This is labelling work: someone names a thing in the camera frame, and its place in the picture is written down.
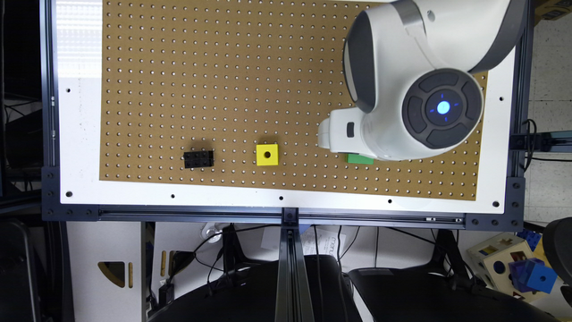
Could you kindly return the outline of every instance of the brown pegboard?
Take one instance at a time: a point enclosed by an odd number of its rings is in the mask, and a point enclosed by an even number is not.
[[[101,180],[474,200],[481,124],[424,160],[349,165],[317,146],[318,124],[352,106],[342,49],[369,5],[104,2]],[[256,165],[261,143],[280,165]],[[214,166],[184,169],[200,149]]]

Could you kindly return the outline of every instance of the metal frame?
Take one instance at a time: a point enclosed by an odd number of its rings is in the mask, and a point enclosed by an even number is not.
[[[54,59],[53,26],[55,3],[41,4],[41,55],[44,102],[44,153],[42,171],[42,217],[61,221],[185,221],[185,222],[281,222],[282,208],[187,207],[187,206],[114,206],[79,205],[60,202],[60,160],[57,71]],[[528,8],[525,34],[517,45],[515,56],[510,133],[523,133],[527,118],[528,89],[532,63],[534,10]],[[467,229],[481,231],[519,231],[524,218],[525,179],[521,165],[523,151],[508,152],[505,209],[503,214],[471,214],[444,212],[360,211],[300,208],[299,222],[321,225],[373,225],[412,228]]]
[[[314,322],[297,208],[282,210],[274,321]]]

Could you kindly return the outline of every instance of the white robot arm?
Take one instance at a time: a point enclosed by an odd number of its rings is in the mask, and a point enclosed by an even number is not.
[[[343,53],[357,107],[318,130],[332,152],[381,160],[433,157],[478,124],[483,94],[469,73],[499,64],[520,39],[526,0],[399,0],[363,11]]]

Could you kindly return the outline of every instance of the blue light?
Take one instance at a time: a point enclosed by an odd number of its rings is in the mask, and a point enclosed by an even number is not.
[[[439,112],[439,114],[443,115],[443,114],[447,114],[450,111],[450,104],[447,101],[442,101],[441,103],[439,103],[439,105],[437,105],[437,112]]]

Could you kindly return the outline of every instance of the black block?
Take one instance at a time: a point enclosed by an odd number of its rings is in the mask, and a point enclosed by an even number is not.
[[[213,151],[185,152],[185,169],[209,167],[215,163]]]

